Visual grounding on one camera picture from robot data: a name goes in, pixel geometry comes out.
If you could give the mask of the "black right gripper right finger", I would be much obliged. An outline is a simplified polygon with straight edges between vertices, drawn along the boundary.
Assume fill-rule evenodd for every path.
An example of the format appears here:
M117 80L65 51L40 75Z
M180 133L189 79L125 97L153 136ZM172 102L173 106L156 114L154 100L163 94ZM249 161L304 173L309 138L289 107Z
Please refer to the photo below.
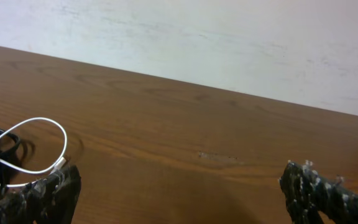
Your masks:
M279 184L287 212L296 224L323 223L320 213L334 223L358 224L358 195L344 188L339 176L332 182L311 168L288 161Z

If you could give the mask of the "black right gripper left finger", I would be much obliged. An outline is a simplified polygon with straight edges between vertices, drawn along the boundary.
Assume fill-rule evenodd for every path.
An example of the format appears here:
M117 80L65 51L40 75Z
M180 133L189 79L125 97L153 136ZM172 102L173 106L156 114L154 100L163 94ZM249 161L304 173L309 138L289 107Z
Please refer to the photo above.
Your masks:
M0 198L0 223L70 224L81 191L77 166L66 166Z

